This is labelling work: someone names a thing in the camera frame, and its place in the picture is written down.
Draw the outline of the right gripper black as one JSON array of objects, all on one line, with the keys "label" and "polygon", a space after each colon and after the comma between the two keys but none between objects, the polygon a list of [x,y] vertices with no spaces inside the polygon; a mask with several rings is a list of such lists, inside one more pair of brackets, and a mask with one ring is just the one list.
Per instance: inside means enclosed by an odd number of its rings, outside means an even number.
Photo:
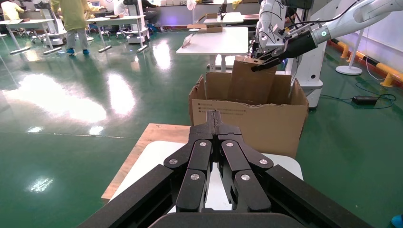
[{"label": "right gripper black", "polygon": [[300,35],[288,39],[279,50],[272,50],[258,54],[257,59],[264,61],[262,64],[253,66],[252,72],[262,71],[276,67],[283,59],[295,58],[317,48],[311,31],[305,31]]}]

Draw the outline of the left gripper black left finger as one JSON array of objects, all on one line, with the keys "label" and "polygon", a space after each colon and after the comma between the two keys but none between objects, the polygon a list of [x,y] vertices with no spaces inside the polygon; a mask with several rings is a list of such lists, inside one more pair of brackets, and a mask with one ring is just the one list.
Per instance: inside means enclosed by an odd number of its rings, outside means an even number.
[{"label": "left gripper black left finger", "polygon": [[163,164],[173,171],[171,187],[176,212],[200,212],[205,207],[212,170],[216,112],[207,111],[206,122],[190,128],[188,142]]}]

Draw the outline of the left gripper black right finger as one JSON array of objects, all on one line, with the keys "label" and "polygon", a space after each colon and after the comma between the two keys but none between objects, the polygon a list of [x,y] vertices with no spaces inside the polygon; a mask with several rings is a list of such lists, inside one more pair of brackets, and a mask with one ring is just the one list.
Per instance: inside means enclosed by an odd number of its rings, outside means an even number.
[{"label": "left gripper black right finger", "polygon": [[248,146],[237,126],[225,124],[215,111],[215,148],[218,169],[232,210],[269,212],[271,202],[259,180],[273,161]]}]

